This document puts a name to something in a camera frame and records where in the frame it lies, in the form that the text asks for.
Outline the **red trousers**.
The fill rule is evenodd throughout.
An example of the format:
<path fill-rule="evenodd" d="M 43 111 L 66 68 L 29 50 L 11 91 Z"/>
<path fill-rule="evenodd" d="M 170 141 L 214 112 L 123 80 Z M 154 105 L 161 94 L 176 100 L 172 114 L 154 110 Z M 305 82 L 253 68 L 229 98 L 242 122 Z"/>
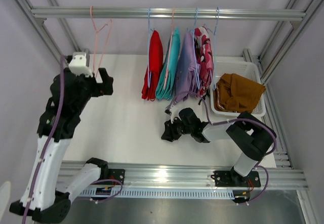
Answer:
<path fill-rule="evenodd" d="M 163 45 L 159 33 L 154 30 L 149 44 L 150 86 L 148 86 L 148 71 L 145 72 L 142 99 L 155 100 L 155 91 L 163 68 Z"/>

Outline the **brown trousers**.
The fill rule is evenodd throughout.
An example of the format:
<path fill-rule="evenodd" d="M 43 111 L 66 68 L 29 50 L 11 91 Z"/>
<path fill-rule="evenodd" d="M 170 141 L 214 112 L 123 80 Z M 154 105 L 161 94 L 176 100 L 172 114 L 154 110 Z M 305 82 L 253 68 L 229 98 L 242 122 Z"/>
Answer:
<path fill-rule="evenodd" d="M 213 91 L 214 107 L 218 111 L 252 113 L 257 107 L 265 86 L 238 74 L 223 74 Z"/>

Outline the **white plastic mesh basket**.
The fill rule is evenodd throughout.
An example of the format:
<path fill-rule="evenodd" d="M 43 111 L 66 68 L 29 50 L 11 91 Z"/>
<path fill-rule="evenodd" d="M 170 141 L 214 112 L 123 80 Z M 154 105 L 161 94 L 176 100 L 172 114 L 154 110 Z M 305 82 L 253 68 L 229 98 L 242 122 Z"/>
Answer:
<path fill-rule="evenodd" d="M 215 84 L 211 86 L 211 109 L 218 115 L 236 117 L 248 111 L 255 117 L 266 113 L 258 68 L 252 62 L 217 61 Z"/>

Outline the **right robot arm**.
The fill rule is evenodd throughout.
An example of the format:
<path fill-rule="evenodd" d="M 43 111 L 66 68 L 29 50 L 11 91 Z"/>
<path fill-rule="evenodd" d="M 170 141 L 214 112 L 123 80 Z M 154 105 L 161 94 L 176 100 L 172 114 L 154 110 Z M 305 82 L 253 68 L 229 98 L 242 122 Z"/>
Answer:
<path fill-rule="evenodd" d="M 201 121 L 191 108 L 180 111 L 167 108 L 170 119 L 164 123 L 162 140 L 173 142 L 182 135 L 190 135 L 198 143 L 231 139 L 241 150 L 237 162 L 229 171 L 225 186 L 242 187 L 251 179 L 249 174 L 262 159 L 276 148 L 276 133 L 249 112 L 237 118 L 211 123 Z"/>

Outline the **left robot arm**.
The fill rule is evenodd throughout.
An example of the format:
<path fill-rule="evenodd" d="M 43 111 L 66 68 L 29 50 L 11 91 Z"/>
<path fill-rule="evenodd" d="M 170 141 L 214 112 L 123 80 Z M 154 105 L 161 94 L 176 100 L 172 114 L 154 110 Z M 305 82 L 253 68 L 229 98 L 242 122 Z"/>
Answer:
<path fill-rule="evenodd" d="M 28 216 L 39 223 L 60 223 L 66 218 L 76 197 L 91 183 L 108 181 L 108 163 L 90 158 L 83 168 L 62 186 L 57 186 L 65 152 L 80 123 L 80 115 L 90 98 L 113 94 L 113 77 L 99 68 L 102 81 L 75 75 L 64 68 L 50 86 L 45 112 L 37 128 L 37 153 L 24 195 L 10 204 L 10 213 Z"/>

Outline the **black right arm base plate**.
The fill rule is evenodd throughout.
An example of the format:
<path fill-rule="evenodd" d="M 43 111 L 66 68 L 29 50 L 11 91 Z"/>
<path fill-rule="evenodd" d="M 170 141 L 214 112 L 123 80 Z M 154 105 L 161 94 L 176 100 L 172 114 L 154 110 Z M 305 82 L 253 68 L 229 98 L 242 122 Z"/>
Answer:
<path fill-rule="evenodd" d="M 226 188 L 247 188 L 261 187 L 259 173 L 251 171 L 247 176 L 242 177 L 238 173 L 230 170 L 216 170 L 211 174 L 211 179 L 215 182 L 216 187 Z"/>

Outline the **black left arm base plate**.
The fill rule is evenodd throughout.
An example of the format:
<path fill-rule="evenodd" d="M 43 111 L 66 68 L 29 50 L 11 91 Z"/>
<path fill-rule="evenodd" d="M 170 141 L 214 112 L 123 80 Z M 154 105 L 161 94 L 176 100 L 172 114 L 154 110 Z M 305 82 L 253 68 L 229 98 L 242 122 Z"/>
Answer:
<path fill-rule="evenodd" d="M 124 169 L 120 169 L 120 168 L 109 169 L 107 178 L 118 180 L 122 184 L 124 184 L 125 173 L 126 173 L 126 171 Z"/>

